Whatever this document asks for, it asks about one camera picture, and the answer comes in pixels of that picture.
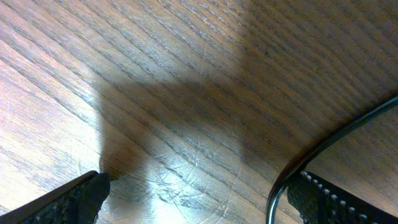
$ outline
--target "wire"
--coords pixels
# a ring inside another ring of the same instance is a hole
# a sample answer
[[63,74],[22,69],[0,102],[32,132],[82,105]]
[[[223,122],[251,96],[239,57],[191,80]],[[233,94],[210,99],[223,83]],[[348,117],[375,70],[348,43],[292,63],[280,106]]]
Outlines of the wire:
[[276,179],[274,186],[272,186],[271,191],[268,196],[267,210],[266,210],[266,224],[274,224],[275,211],[278,206],[279,198],[283,194],[284,190],[288,186],[291,177],[304,170],[308,163],[310,163],[314,158],[316,158],[321,152],[326,148],[331,146],[337,140],[346,136],[348,133],[357,129],[358,127],[366,124],[368,121],[377,117],[378,115],[388,111],[389,109],[398,105],[398,96],[387,100],[385,103],[379,105],[373,110],[365,113],[362,116],[357,117],[352,122],[346,124],[342,128],[331,133],[326,139],[321,141],[317,146],[311,150],[305,151],[298,156],[296,156],[292,161],[287,164],[283,171],[279,174]]

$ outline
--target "black cable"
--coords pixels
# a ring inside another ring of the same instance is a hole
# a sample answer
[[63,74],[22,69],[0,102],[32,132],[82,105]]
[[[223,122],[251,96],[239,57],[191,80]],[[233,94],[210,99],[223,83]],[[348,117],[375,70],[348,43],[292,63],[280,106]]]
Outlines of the black cable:
[[337,142],[337,140],[346,136],[348,133],[357,129],[358,127],[366,124],[368,121],[377,117],[378,115],[388,111],[389,109],[398,105],[398,96],[387,100],[385,103],[379,105],[374,108],[370,112],[365,113],[362,116],[354,119],[352,122],[338,129],[337,131],[331,133],[326,139],[321,141],[317,146],[313,149],[305,151],[302,154],[296,156],[292,161],[287,164],[287,166],[283,169],[283,171],[279,174],[276,179],[274,186],[272,186],[271,191],[269,193],[268,202],[267,202],[267,210],[266,210],[266,224],[274,224],[275,220],[275,211],[278,206],[278,201],[280,196],[283,194],[286,189],[290,178],[302,170],[310,163],[314,158],[316,158],[321,152],[323,152],[326,148],[331,146],[333,143]]

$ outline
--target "brown wood surface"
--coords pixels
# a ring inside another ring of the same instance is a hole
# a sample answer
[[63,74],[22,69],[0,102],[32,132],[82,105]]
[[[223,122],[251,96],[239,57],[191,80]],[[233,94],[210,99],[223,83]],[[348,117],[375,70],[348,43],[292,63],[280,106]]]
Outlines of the brown wood surface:
[[[98,170],[100,223],[264,223],[291,158],[397,93],[397,45],[397,1],[1,0],[0,214]],[[397,115],[309,169],[398,216]]]

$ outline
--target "wood grain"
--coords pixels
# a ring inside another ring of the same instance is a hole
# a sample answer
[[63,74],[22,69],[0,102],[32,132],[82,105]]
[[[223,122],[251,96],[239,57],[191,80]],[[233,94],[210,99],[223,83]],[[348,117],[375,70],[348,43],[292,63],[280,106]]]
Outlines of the wood grain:
[[[396,93],[397,8],[2,0],[0,212],[99,170],[100,223],[264,223],[294,155]],[[396,115],[310,169],[398,216]]]

